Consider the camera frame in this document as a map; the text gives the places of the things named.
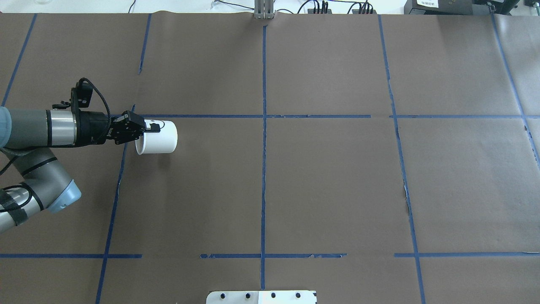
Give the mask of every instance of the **table surface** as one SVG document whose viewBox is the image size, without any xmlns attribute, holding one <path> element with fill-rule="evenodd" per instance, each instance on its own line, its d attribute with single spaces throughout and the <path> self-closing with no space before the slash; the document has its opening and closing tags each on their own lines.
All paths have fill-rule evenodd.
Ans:
<svg viewBox="0 0 540 304">
<path fill-rule="evenodd" d="M 0 1 L 2 12 L 58 12 L 58 13 L 121 13 L 127 12 L 132 0 L 93 0 L 72 1 L 52 0 L 48 4 L 37 4 L 35 0 L 3 0 Z M 253 0 L 226 1 L 253 7 Z M 380 14 L 402 14 L 406 0 L 372 0 L 370 3 Z M 303 1 L 300 0 L 276 0 L 275 9 L 288 9 L 297 12 Z M 301 13 L 306 13 L 309 5 Z M 350 7 L 349 3 L 331 2 L 329 8 L 334 14 L 345 14 Z M 132 12 L 149 13 L 156 11 L 170 12 L 238 12 L 242 8 L 223 3 L 212 4 L 211 0 L 137 0 Z M 536 16 L 536 10 L 523 5 L 520 1 L 518 8 L 514 9 L 515 16 Z"/>
<path fill-rule="evenodd" d="M 0 235 L 0 299 L 309 289 L 319 303 L 537 302 L 539 27 L 0 14 L 6 107 L 50 109 L 87 77 L 114 114 L 135 104 L 179 131 L 166 155 L 54 149 L 83 196 Z M 11 167 L 0 186 L 20 180 Z"/>
</svg>

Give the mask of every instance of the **black cable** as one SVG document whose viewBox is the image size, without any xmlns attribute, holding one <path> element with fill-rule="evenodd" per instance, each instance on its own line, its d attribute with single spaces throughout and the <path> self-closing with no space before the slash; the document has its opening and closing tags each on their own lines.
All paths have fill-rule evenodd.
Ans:
<svg viewBox="0 0 540 304">
<path fill-rule="evenodd" d="M 83 77 L 83 78 L 79 79 L 79 82 L 87 82 L 92 87 L 92 89 L 94 89 L 94 91 L 96 91 L 99 98 L 101 98 L 101 100 L 103 101 L 103 105 L 105 106 L 105 110 L 107 110 L 107 127 L 103 130 L 102 134 L 97 139 L 94 139 L 90 143 L 90 144 L 95 144 L 99 140 L 101 140 L 104 136 L 107 136 L 107 132 L 109 132 L 109 128 L 111 127 L 111 110 L 109 109 L 109 105 L 105 101 L 105 98 L 103 97 L 101 92 L 96 88 L 96 86 L 90 80 L 88 80 L 88 78 Z"/>
<path fill-rule="evenodd" d="M 22 203 L 20 205 L 17 205 L 14 208 L 0 210 L 0 213 L 21 209 L 24 206 L 26 206 L 32 200 L 32 189 L 30 189 L 30 187 L 28 185 L 24 185 L 24 184 L 14 185 L 14 186 L 9 186 L 9 187 L 2 188 L 2 190 L 9 190 L 9 189 L 15 189 L 15 188 L 24 188 L 26 191 L 28 191 L 28 198 L 26 199 L 26 201 L 24 201 L 24 203 Z"/>
<path fill-rule="evenodd" d="M 130 9 L 127 10 L 128 14 L 131 12 L 131 8 L 135 5 L 135 1 L 137 0 L 133 0 L 133 3 L 131 3 Z"/>
<path fill-rule="evenodd" d="M 317 0 L 307 0 L 305 1 L 304 3 L 302 3 L 302 5 L 300 6 L 300 8 L 298 9 L 298 12 L 296 12 L 297 14 L 300 13 L 300 11 L 302 10 L 302 8 L 304 7 L 304 5 L 308 4 L 309 2 L 313 1 L 313 10 L 315 10 L 315 2 L 318 4 L 319 1 Z"/>
<path fill-rule="evenodd" d="M 6 172 L 6 170 L 11 166 L 11 164 L 13 164 L 13 162 L 17 160 L 17 158 L 19 158 L 19 157 L 18 156 L 13 157 L 9 161 L 9 163 L 7 165 L 5 165 L 5 167 L 2 170 L 0 170 L 0 175 L 4 174 Z"/>
<path fill-rule="evenodd" d="M 358 12 L 358 14 L 366 14 L 366 9 L 368 8 L 368 2 L 364 2 L 364 4 L 362 5 L 362 7 L 360 8 L 360 11 Z"/>
<path fill-rule="evenodd" d="M 225 1 L 221 1 L 221 0 L 215 0 L 214 2 L 221 2 L 221 3 L 228 4 L 228 5 L 236 5 L 236 6 L 240 6 L 240 7 L 242 7 L 242 8 L 248 9 L 248 10 L 254 10 L 254 8 L 249 8 L 249 7 L 247 7 L 247 6 L 243 6 L 243 5 L 235 4 L 235 3 L 229 3 L 229 2 L 225 2 Z"/>
<path fill-rule="evenodd" d="M 279 9 L 279 10 L 277 10 L 277 11 L 288 11 L 288 12 L 290 12 L 291 14 L 294 14 L 293 12 L 289 11 L 288 9 Z"/>
<path fill-rule="evenodd" d="M 355 2 L 355 3 L 353 3 L 353 5 L 350 6 L 349 10 L 347 11 L 347 14 L 349 14 L 350 11 L 353 9 L 353 6 L 355 6 L 355 5 L 357 5 L 357 4 L 360 6 L 359 9 L 362 10 L 362 3 L 360 3 L 360 2 Z"/>
</svg>

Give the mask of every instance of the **white cup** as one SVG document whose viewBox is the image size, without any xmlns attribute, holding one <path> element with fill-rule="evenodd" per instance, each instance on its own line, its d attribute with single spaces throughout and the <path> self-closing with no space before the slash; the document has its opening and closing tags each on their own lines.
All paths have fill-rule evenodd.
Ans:
<svg viewBox="0 0 540 304">
<path fill-rule="evenodd" d="M 159 133 L 145 132 L 135 141 L 137 154 L 173 153 L 178 143 L 178 132 L 172 121 L 144 120 L 146 127 L 151 123 L 159 125 Z"/>
</svg>

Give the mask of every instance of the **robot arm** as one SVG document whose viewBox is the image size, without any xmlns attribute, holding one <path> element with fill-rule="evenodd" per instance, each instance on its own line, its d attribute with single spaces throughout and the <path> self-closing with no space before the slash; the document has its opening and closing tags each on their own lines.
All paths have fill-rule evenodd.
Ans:
<svg viewBox="0 0 540 304">
<path fill-rule="evenodd" d="M 106 114 L 80 110 L 90 105 L 92 90 L 103 100 Z M 131 111 L 111 117 L 105 99 L 85 78 L 71 89 L 70 101 L 53 105 L 53 110 L 0 107 L 0 150 L 24 178 L 18 185 L 0 189 L 0 233 L 41 210 L 56 213 L 81 197 L 49 147 L 83 147 L 107 139 L 123 144 L 161 130 L 157 123 L 148 124 Z"/>
</svg>

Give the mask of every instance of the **blue tape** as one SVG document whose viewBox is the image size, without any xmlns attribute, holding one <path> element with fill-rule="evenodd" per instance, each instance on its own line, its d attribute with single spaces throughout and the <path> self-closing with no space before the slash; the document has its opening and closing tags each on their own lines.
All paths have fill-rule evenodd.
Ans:
<svg viewBox="0 0 540 304">
<path fill-rule="evenodd" d="M 266 266 L 266 26 L 262 27 L 261 290 L 265 290 Z"/>
<path fill-rule="evenodd" d="M 520 115 L 390 115 L 390 118 L 522 118 Z"/>
<path fill-rule="evenodd" d="M 102 259 L 103 254 L 86 253 L 0 253 L 0 259 Z M 110 254 L 109 259 L 141 259 L 142 254 Z"/>
<path fill-rule="evenodd" d="M 390 95 L 391 100 L 391 106 L 392 106 L 392 115 L 394 118 L 394 129 L 396 132 L 396 140 L 397 140 L 397 150 L 399 152 L 400 156 L 400 165 L 401 165 L 401 175 L 403 177 L 403 186 L 405 188 L 405 197 L 407 200 L 407 207 L 409 208 L 409 226 L 410 226 L 410 234 L 413 239 L 413 250 L 415 253 L 415 263 L 416 263 L 416 276 L 418 278 L 418 288 L 420 290 L 420 300 L 422 301 L 422 304 L 426 304 L 426 296 L 424 294 L 424 283 L 422 280 L 422 269 L 420 268 L 420 258 L 418 257 L 418 244 L 416 242 L 416 232 L 414 229 L 414 219 L 413 219 L 413 209 L 410 204 L 410 196 L 409 196 L 409 186 L 407 184 L 407 173 L 405 171 L 405 162 L 403 160 L 403 150 L 401 148 L 401 139 L 400 139 L 400 133 L 399 133 L 399 126 L 397 125 L 397 117 L 396 117 L 396 106 L 394 102 L 394 93 L 392 92 L 392 87 L 390 85 L 390 67 L 388 65 L 388 56 L 386 54 L 386 44 L 384 43 L 384 32 L 382 29 L 382 19 L 381 15 L 377 15 L 379 18 L 379 31 L 381 33 L 381 44 L 382 44 L 382 54 L 384 57 L 384 67 L 386 69 L 386 80 L 388 82 L 388 94 Z"/>
<path fill-rule="evenodd" d="M 346 253 L 266 253 L 266 259 L 306 259 L 309 257 L 322 259 L 339 259 L 347 256 Z M 201 259 L 259 259 L 258 253 L 217 253 L 201 254 Z"/>
<path fill-rule="evenodd" d="M 142 259 L 142 254 L 107 254 L 107 259 Z"/>
<path fill-rule="evenodd" d="M 0 259 L 102 259 L 103 254 L 2 253 Z"/>
<path fill-rule="evenodd" d="M 321 259 L 340 259 L 347 256 L 346 253 L 269 253 L 269 259 L 307 259 L 309 257 Z"/>
<path fill-rule="evenodd" d="M 135 111 L 135 105 L 131 108 L 131 111 Z M 105 271 L 107 269 L 107 259 L 109 255 L 109 248 L 111 247 L 112 228 L 114 227 L 114 218 L 116 217 L 116 207 L 118 205 L 118 196 L 120 194 L 120 184 L 122 182 L 122 175 L 124 174 L 124 164 L 126 161 L 126 151 L 129 143 L 124 144 L 124 151 L 122 152 L 122 161 L 120 162 L 120 172 L 118 173 L 118 182 L 116 184 L 116 193 L 114 195 L 114 203 L 112 204 L 111 221 L 109 222 L 109 232 L 107 232 L 107 242 L 105 243 L 105 253 L 103 254 L 102 270 L 99 276 L 98 291 L 96 293 L 96 304 L 99 304 L 101 300 L 101 292 L 103 289 L 103 281 L 105 280 Z"/>
<path fill-rule="evenodd" d="M 144 118 L 262 118 L 262 115 L 222 114 L 140 114 Z"/>
<path fill-rule="evenodd" d="M 540 257 L 539 252 L 431 252 L 418 253 L 418 257 L 482 257 L 482 256 L 528 256 Z M 395 253 L 394 257 L 415 257 L 414 253 Z"/>
<path fill-rule="evenodd" d="M 257 114 L 140 114 L 144 118 L 263 118 Z M 371 118 L 371 115 L 313 115 L 285 114 L 266 115 L 266 118 Z"/>
<path fill-rule="evenodd" d="M 259 253 L 216 253 L 201 254 L 201 259 L 260 259 Z"/>
<path fill-rule="evenodd" d="M 499 47 L 499 52 L 501 52 L 501 57 L 503 59 L 504 68 L 508 74 L 508 79 L 510 80 L 512 92 L 514 93 L 514 96 L 516 97 L 517 107 L 519 108 L 519 113 L 521 114 L 521 117 L 523 119 L 523 124 L 526 128 L 527 137 L 529 138 L 529 143 L 531 144 L 532 153 L 534 154 L 534 157 L 536 160 L 536 166 L 538 166 L 538 168 L 540 169 L 540 158 L 538 157 L 538 150 L 536 149 L 535 141 L 532 138 L 531 129 L 529 128 L 527 118 L 525 118 L 525 112 L 523 111 L 521 100 L 519 99 L 519 95 L 517 93 L 516 85 L 514 83 L 514 78 L 512 77 L 512 73 L 510 73 L 510 68 L 508 66 L 506 55 L 504 54 L 503 46 L 501 44 L 501 39 L 499 38 L 499 30 L 497 29 L 497 24 L 495 22 L 494 14 L 491 14 L 491 22 L 493 24 L 493 30 L 495 31 L 495 40 L 497 41 L 497 46 Z"/>
<path fill-rule="evenodd" d="M 26 33 L 23 47 L 21 48 L 21 52 L 19 53 L 19 57 L 17 58 L 17 63 L 15 63 L 15 68 L 13 69 L 13 73 L 11 74 L 11 78 L 9 79 L 8 87 L 5 90 L 4 99 L 2 100 L 3 107 L 5 106 L 6 101 L 8 101 L 9 91 L 11 90 L 11 86 L 13 85 L 13 81 L 15 80 L 15 75 L 17 74 L 17 70 L 19 69 L 21 60 L 23 59 L 24 50 L 26 49 L 26 45 L 28 44 L 28 40 L 30 39 L 30 34 L 32 33 L 33 25 L 36 22 L 36 18 L 37 14 L 34 14 L 34 16 L 32 17 L 32 22 L 30 23 L 30 27 L 28 28 L 28 32 Z"/>
<path fill-rule="evenodd" d="M 371 118 L 371 115 L 313 115 L 313 114 L 285 114 L 285 115 L 268 115 L 268 118 Z"/>
<path fill-rule="evenodd" d="M 144 42 L 143 42 L 143 50 L 140 53 L 140 64 L 139 64 L 139 73 L 143 70 L 143 63 L 144 63 L 144 53 L 146 53 L 146 42 L 148 41 L 148 32 L 150 31 L 150 21 L 152 20 L 152 14 L 148 14 L 148 20 L 146 21 L 146 32 L 144 33 Z"/>
</svg>

